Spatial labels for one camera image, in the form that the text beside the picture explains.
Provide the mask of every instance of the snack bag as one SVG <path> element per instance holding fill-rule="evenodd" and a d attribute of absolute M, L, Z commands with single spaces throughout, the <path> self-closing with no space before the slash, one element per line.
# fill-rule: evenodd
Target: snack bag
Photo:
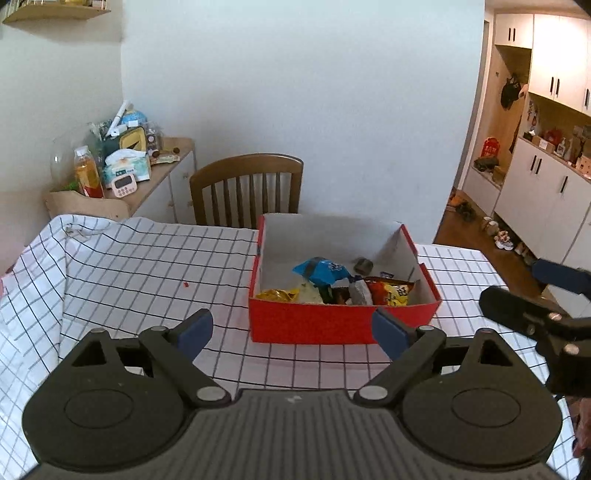
<path fill-rule="evenodd" d="M 336 281 L 350 277 L 349 272 L 343 265 L 331 262 L 323 257 L 310 258 L 295 267 L 293 272 L 312 282 L 315 287 L 332 285 Z"/>

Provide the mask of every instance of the black bag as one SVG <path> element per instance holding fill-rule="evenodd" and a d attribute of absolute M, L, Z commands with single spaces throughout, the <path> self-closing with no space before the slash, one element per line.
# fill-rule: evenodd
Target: black bag
<path fill-rule="evenodd" d="M 507 83 L 501 92 L 501 105 L 505 110 L 510 109 L 513 102 L 519 98 L 520 91 L 521 84 L 519 83 L 517 76 L 513 74 L 510 79 L 507 79 Z"/>

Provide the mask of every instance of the white wall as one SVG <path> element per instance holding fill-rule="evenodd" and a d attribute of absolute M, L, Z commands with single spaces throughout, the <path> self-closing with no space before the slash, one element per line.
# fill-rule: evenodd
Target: white wall
<path fill-rule="evenodd" d="M 88 22 L 0 24 L 0 273 L 49 220 L 52 140 L 122 102 L 121 0 L 110 6 Z"/>
<path fill-rule="evenodd" d="M 193 137 L 200 166 L 295 155 L 300 212 L 396 219 L 430 242 L 466 138 L 483 15 L 474 0 L 125 0 L 124 96 Z"/>

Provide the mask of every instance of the white tablecloth with grid pattern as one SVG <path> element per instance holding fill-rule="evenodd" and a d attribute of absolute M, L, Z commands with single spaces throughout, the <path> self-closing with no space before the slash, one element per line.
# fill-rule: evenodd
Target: white tablecloth with grid pattern
<path fill-rule="evenodd" d="M 481 327 L 499 331 L 544 381 L 548 371 L 533 343 L 482 317 L 480 292 L 503 285 L 486 258 L 467 249 L 417 247 L 444 298 L 432 324 L 450 336 L 472 336 Z M 22 409 L 94 327 L 124 338 L 155 325 L 174 327 L 209 308 L 213 337 L 195 364 L 233 395 L 238 388 L 352 392 L 388 365 L 378 345 L 253 343 L 247 299 L 255 254 L 256 231 L 249 229 L 53 219 L 5 278 L 0 302 L 0 474 L 16 479 L 35 465 Z M 579 472 L 570 451 L 573 428 L 564 400 L 560 408 L 563 428 L 548 463 L 572 479 Z"/>

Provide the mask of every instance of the blue gripper pad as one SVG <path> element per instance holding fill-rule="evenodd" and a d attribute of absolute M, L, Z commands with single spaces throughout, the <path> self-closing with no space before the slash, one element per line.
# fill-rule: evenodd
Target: blue gripper pad
<path fill-rule="evenodd" d="M 201 309 L 171 330 L 169 339 L 184 356 L 193 361 L 209 343 L 212 334 L 212 313 L 208 309 Z"/>
<path fill-rule="evenodd" d="M 372 315 L 372 335 L 392 361 L 396 360 L 411 346 L 408 329 L 397 323 L 402 322 L 383 310 L 377 310 Z"/>

